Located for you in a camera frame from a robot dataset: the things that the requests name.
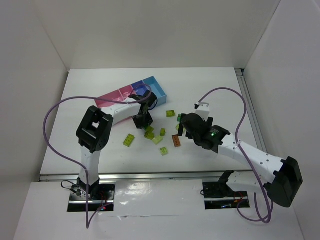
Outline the brown orange lego brick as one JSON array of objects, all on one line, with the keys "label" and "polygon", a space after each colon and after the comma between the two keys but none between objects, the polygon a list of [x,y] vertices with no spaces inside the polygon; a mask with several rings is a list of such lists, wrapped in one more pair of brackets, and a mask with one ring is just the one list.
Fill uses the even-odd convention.
[{"label": "brown orange lego brick", "polygon": [[181,142],[180,142],[179,136],[177,134],[172,135],[172,141],[173,141],[173,145],[175,148],[181,146]]}]

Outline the lime lego brick top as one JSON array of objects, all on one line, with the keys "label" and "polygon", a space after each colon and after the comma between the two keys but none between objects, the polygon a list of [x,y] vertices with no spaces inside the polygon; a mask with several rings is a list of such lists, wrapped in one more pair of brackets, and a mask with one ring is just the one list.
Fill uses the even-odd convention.
[{"label": "lime lego brick top", "polygon": [[166,117],[170,118],[170,117],[175,117],[176,116],[176,112],[174,110],[167,110],[166,111]]}]

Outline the small lime lego brick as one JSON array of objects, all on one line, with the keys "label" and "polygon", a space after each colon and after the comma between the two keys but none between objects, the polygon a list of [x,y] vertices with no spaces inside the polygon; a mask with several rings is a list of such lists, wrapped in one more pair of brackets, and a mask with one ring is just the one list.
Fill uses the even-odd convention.
[{"label": "small lime lego brick", "polygon": [[165,128],[161,128],[160,129],[160,136],[165,136],[165,134],[166,134]]}]

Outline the lime long lego brick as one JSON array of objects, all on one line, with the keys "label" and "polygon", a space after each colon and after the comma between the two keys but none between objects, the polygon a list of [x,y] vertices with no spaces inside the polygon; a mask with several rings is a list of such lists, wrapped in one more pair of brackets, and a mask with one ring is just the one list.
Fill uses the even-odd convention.
[{"label": "lime long lego brick", "polygon": [[132,134],[128,134],[125,140],[123,141],[123,145],[126,147],[130,147],[135,139],[135,136]]}]

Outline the pale yellow lego brick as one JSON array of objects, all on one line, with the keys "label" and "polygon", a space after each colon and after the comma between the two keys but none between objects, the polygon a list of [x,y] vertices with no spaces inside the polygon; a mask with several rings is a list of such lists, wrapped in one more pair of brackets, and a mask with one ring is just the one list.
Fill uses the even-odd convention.
[{"label": "pale yellow lego brick", "polygon": [[156,135],[153,139],[152,139],[152,142],[155,144],[155,145],[158,145],[162,140],[163,140],[163,136],[161,135]]}]

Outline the pale lime lego bottom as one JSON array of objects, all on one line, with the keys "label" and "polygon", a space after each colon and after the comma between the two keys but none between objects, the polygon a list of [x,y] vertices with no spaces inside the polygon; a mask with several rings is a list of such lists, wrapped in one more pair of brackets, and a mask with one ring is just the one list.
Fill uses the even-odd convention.
[{"label": "pale lime lego bottom", "polygon": [[165,156],[165,155],[167,155],[169,152],[168,152],[168,149],[166,148],[166,147],[162,147],[162,148],[160,148],[160,154],[162,155],[162,156]]}]

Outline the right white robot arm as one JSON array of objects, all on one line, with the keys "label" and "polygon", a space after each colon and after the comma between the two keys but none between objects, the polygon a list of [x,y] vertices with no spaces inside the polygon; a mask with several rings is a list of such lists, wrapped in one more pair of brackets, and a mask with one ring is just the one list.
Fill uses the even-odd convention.
[{"label": "right white robot arm", "polygon": [[261,194],[266,191],[275,204],[289,208],[303,183],[297,160],[290,156],[282,159],[236,140],[228,130],[213,125],[212,117],[203,120],[196,113],[181,114],[178,135],[185,135],[205,150],[254,167],[252,172],[247,173],[235,170],[223,173],[219,183],[227,185],[233,192]]}]

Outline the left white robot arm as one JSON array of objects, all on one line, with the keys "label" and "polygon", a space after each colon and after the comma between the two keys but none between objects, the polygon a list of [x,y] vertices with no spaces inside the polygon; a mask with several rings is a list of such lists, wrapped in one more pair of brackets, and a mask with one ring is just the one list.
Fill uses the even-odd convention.
[{"label": "left white robot arm", "polygon": [[127,118],[133,119],[137,129],[149,127],[153,123],[149,110],[157,103],[156,95],[147,90],[144,95],[131,94],[121,104],[103,108],[93,105],[87,109],[76,131],[81,164],[85,167],[80,170],[77,185],[90,197],[98,191],[100,155],[109,141],[112,127]]}]

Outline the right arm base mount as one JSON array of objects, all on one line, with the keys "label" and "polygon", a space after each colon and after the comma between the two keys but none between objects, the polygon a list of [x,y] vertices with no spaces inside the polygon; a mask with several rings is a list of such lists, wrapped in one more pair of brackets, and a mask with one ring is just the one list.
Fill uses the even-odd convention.
[{"label": "right arm base mount", "polygon": [[250,208],[246,191],[235,192],[221,182],[203,182],[200,194],[204,197],[205,210]]}]

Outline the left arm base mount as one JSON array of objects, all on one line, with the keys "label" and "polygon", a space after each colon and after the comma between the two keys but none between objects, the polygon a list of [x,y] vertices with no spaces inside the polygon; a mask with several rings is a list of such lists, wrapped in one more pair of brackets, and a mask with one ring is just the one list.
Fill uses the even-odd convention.
[{"label": "left arm base mount", "polygon": [[[85,191],[70,180],[63,180],[60,186],[70,192],[67,211],[70,213],[85,212]],[[97,192],[93,196],[88,197],[88,211],[95,212],[100,208],[100,212],[113,212],[114,197],[115,184],[100,184]]]}]

